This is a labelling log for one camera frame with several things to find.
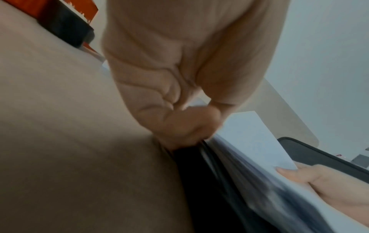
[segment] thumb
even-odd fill
[[[277,172],[289,180],[299,182],[299,183],[314,183],[320,177],[322,177],[321,169],[319,165],[314,165],[311,167],[302,167],[297,170],[290,170],[277,167]]]

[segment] hand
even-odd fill
[[[327,204],[369,226],[369,184],[323,165],[296,165],[297,170],[277,171],[292,181],[310,184]]]
[[[102,39],[133,117],[168,149],[211,137],[257,88],[289,0],[109,0]],[[203,90],[209,106],[187,104]]]

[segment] black object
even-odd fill
[[[322,164],[369,183],[369,171],[362,167],[290,137],[281,137],[278,141],[294,161],[307,165]]]
[[[79,48],[87,38],[93,39],[93,28],[60,0],[50,0],[40,12],[38,23],[46,30]]]
[[[173,153],[194,229],[199,232],[280,232],[243,200],[228,172],[205,144]]]

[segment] beige fabric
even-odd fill
[[[175,163],[100,67],[0,1],[2,233],[193,231]]]
[[[259,85],[288,3],[109,0],[103,49],[130,112],[168,147],[212,135]],[[201,89],[215,108],[172,111]]]

